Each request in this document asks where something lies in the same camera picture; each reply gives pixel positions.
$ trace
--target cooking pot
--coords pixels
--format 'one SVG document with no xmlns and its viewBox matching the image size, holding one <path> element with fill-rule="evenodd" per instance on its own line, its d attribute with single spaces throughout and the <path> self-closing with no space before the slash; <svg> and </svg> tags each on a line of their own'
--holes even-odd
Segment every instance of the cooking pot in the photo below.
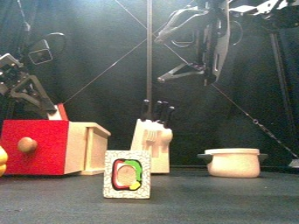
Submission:
<svg viewBox="0 0 299 224">
<path fill-rule="evenodd" d="M 259 149 L 231 148 L 205 150 L 197 158 L 204 160 L 211 176 L 255 178 L 259 176 L 259 164 L 267 158 L 267 154 L 259 154 Z"/>
</svg>

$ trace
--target metal pole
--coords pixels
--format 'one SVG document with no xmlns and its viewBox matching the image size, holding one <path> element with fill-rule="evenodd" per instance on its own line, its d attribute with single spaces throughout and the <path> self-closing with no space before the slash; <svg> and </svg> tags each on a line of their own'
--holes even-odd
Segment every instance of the metal pole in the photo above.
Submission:
<svg viewBox="0 0 299 224">
<path fill-rule="evenodd" d="M 152 0 L 146 0 L 146 83 L 145 83 L 145 98 L 149 101 L 148 105 L 148 117 L 152 111 L 152 46 L 153 46 L 153 36 L 152 36 L 152 24 L 153 24 L 153 3 Z"/>
<path fill-rule="evenodd" d="M 280 83 L 281 96 L 283 96 L 283 102 L 284 102 L 287 127 L 289 131 L 289 136 L 293 141 L 293 147 L 296 148 L 299 146 L 299 143 L 297 143 L 297 136 L 296 136 L 296 129 L 295 129 L 295 118 L 293 118 L 293 111 L 291 107 L 289 95 L 287 91 L 285 67 L 283 62 L 281 47 L 280 47 L 280 41 L 279 41 L 277 35 L 279 35 L 277 33 L 269 33 L 271 44 L 272 44 L 273 55 L 275 55 L 275 67 L 276 67 L 277 79 Z"/>
</svg>

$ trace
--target black backdrop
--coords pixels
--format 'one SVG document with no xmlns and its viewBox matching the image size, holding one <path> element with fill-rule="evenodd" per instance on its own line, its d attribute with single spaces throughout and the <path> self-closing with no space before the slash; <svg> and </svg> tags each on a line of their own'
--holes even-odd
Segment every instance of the black backdrop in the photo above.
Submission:
<svg viewBox="0 0 299 224">
<path fill-rule="evenodd" d="M 165 23 L 170 13 L 189 2 L 153 1 L 153 31 Z M 32 26 L 29 40 L 34 41 L 52 32 L 64 33 L 68 40 L 60 57 L 49 63 L 30 66 L 30 73 L 38 77 L 53 103 L 64 103 L 73 122 L 98 123 L 112 133 L 108 149 L 129 149 L 145 98 L 146 35 L 140 25 L 145 26 L 145 0 L 21 0 L 21 4 L 25 20 Z M 24 28 L 16 0 L 0 2 L 0 19 L 0 54 L 10 53 L 17 58 Z M 296 128 L 297 32 L 297 28 L 281 31 L 287 89 Z M 52 43 L 54 50 L 60 43 Z M 186 60 L 193 60 L 193 49 L 172 49 Z M 220 92 L 212 86 L 201 85 L 201 77 L 189 76 L 164 84 L 156 81 L 180 63 L 169 49 L 153 44 L 153 102 L 168 101 L 176 107 L 170 123 L 170 164 L 203 165 L 196 154 L 209 148 L 257 147 L 269 155 L 265 165 L 287 165 L 291 161 L 288 152 Z M 267 34 L 248 29 L 240 43 L 229 47 L 216 84 L 229 99 L 299 153 L 288 132 Z M 4 97 L 1 103 L 4 120 Z M 13 118 L 30 118 L 22 105 L 16 104 Z"/>
</svg>

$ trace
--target toy food picture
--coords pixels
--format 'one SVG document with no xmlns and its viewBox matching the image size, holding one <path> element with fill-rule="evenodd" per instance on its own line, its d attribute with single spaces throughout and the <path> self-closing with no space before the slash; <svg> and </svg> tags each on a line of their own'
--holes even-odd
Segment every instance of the toy food picture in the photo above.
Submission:
<svg viewBox="0 0 299 224">
<path fill-rule="evenodd" d="M 113 162 L 110 183 L 117 191 L 136 191 L 141 186 L 142 166 L 137 160 L 117 159 Z"/>
<path fill-rule="evenodd" d="M 5 173 L 5 162 L 6 162 L 8 156 L 5 153 L 4 148 L 0 146 L 0 177 Z"/>
</svg>

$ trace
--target red wooden box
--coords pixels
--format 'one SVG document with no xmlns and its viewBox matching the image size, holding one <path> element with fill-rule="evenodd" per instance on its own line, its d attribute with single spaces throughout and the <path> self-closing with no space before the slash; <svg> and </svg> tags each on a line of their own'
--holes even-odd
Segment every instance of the red wooden box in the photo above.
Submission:
<svg viewBox="0 0 299 224">
<path fill-rule="evenodd" d="M 29 153 L 17 150 L 22 137 L 37 143 Z M 86 129 L 73 122 L 5 120 L 1 145 L 8 154 L 5 174 L 62 175 L 84 170 Z"/>
</svg>

